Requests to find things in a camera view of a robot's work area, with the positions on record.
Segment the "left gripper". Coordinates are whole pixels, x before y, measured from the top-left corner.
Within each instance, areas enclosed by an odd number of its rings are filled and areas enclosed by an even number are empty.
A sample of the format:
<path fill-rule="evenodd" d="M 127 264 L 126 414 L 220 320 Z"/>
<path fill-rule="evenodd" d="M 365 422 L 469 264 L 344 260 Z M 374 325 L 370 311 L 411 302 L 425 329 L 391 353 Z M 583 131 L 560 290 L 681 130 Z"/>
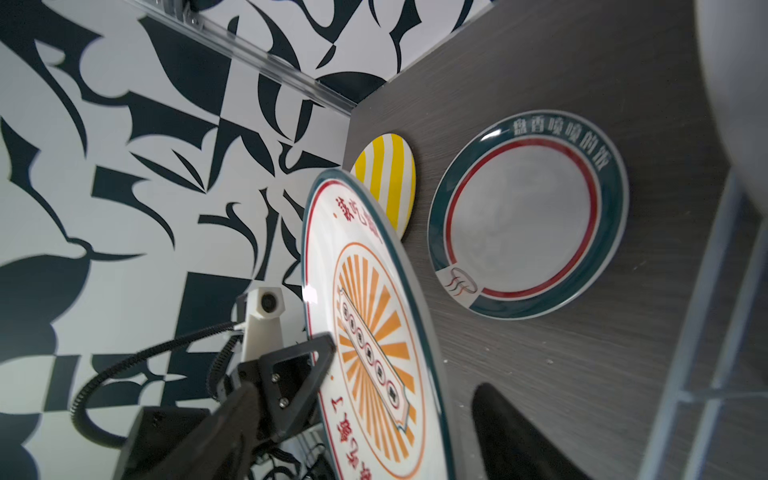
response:
<path fill-rule="evenodd" d="M 146 479 L 299 479 L 312 466 L 287 440 L 318 425 L 317 400 L 336 346 L 330 333 L 265 354 L 222 378 L 215 411 L 187 407 L 143 410 Z"/>

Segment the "green rimmed white plate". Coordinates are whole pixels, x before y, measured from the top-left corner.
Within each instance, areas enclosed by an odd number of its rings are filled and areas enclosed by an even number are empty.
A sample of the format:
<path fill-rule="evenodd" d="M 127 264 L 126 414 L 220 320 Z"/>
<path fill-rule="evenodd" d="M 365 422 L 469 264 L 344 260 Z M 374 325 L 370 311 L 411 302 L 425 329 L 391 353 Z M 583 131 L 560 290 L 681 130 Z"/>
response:
<path fill-rule="evenodd" d="M 599 126 L 560 110 L 518 113 L 481 131 L 445 170 L 430 206 L 429 257 L 464 308 L 533 319 L 604 272 L 629 206 L 625 164 Z"/>

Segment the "yellow white striped plate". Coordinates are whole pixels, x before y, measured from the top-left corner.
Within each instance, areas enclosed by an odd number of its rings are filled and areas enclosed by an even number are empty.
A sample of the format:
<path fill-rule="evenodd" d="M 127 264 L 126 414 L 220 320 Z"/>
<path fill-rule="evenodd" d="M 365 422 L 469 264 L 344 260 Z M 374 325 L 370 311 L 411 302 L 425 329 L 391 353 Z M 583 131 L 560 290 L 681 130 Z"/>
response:
<path fill-rule="evenodd" d="M 415 157 L 407 141 L 395 133 L 376 137 L 359 154 L 351 173 L 369 189 L 402 239 L 417 186 Z"/>

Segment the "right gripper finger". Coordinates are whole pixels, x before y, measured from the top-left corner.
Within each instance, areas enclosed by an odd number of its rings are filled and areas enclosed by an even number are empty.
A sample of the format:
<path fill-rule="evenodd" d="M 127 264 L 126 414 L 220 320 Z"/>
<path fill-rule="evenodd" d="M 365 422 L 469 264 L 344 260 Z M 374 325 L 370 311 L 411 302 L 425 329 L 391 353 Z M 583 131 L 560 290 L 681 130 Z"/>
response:
<path fill-rule="evenodd" d="M 478 385 L 471 406 L 489 479 L 557 480 L 588 477 L 493 385 Z"/>

